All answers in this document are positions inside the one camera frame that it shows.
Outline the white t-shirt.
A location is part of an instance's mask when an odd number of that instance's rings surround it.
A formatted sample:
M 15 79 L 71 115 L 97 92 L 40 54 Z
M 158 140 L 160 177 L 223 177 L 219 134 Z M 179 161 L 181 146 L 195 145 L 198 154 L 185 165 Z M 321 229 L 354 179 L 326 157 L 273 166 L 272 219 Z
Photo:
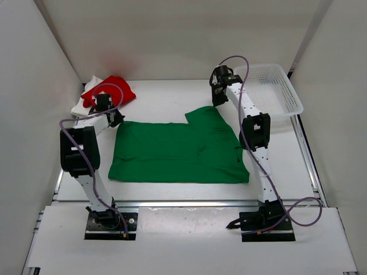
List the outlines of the white t-shirt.
M 82 95 L 102 82 L 102 79 L 92 76 L 91 80 L 85 84 Z M 90 110 L 91 107 L 84 107 L 84 99 L 80 97 L 78 103 L 71 109 L 71 114 L 76 117 L 87 117 Z

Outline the red t-shirt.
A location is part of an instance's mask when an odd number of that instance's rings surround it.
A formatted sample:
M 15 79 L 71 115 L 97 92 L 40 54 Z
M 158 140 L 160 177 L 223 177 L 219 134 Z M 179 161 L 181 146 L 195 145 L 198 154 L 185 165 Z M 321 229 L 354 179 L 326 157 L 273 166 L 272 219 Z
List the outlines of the red t-shirt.
M 81 95 L 84 99 L 84 107 L 96 105 L 96 96 L 103 92 L 111 95 L 114 106 L 117 106 L 121 99 L 123 99 L 122 105 L 124 105 L 136 98 L 136 94 L 131 90 L 125 79 L 122 77 L 109 76 L 87 93 Z

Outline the green t-shirt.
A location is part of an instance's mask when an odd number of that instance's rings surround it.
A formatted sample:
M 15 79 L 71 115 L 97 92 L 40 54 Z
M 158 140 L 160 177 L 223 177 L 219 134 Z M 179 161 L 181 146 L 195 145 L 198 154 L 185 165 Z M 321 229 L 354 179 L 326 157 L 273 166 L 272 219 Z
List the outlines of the green t-shirt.
M 248 183 L 243 149 L 219 111 L 201 107 L 186 113 L 185 118 L 185 123 L 121 124 L 109 179 L 131 183 Z

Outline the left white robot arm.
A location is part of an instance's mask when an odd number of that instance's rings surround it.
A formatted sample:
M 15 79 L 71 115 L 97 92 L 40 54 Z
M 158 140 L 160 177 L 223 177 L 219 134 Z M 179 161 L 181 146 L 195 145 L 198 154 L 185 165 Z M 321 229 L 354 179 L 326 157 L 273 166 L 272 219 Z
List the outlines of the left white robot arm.
M 89 200 L 87 211 L 92 219 L 108 230 L 122 225 L 123 218 L 99 174 L 101 158 L 97 135 L 109 127 L 116 127 L 123 120 L 124 116 L 114 106 L 111 96 L 99 94 L 91 116 L 59 122 L 61 168 L 83 188 Z

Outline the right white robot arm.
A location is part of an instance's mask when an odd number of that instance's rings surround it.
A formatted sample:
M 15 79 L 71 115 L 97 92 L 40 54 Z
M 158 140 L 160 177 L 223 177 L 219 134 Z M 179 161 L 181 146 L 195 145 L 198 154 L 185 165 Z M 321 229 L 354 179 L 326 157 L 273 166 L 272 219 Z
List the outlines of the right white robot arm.
M 247 216 L 251 222 L 258 223 L 264 229 L 270 229 L 284 215 L 271 179 L 268 156 L 270 115 L 258 109 L 250 96 L 244 92 L 244 81 L 226 65 L 214 68 L 209 85 L 212 89 L 212 102 L 215 107 L 227 101 L 237 105 L 240 144 L 251 157 L 255 176 L 259 180 L 257 191 L 259 209 Z

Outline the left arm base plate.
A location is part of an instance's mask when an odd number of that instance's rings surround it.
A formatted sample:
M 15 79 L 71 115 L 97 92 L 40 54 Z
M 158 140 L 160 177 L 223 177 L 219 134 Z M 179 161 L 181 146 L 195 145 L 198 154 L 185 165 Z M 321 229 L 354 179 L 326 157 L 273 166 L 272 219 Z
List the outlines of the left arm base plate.
M 86 240 L 114 240 L 134 241 L 138 227 L 138 213 L 125 212 L 122 216 L 127 225 L 127 233 L 120 216 L 106 212 L 104 217 L 89 213 L 85 227 L 84 239 Z

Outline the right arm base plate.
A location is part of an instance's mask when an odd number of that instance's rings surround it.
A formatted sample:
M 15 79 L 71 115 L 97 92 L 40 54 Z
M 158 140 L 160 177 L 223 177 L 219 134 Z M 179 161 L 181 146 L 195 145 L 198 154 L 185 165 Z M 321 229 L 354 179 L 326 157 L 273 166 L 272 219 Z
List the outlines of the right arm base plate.
M 292 223 L 283 217 L 283 210 L 239 212 L 239 217 L 226 226 L 228 230 L 240 229 L 242 242 L 294 242 L 296 241 Z

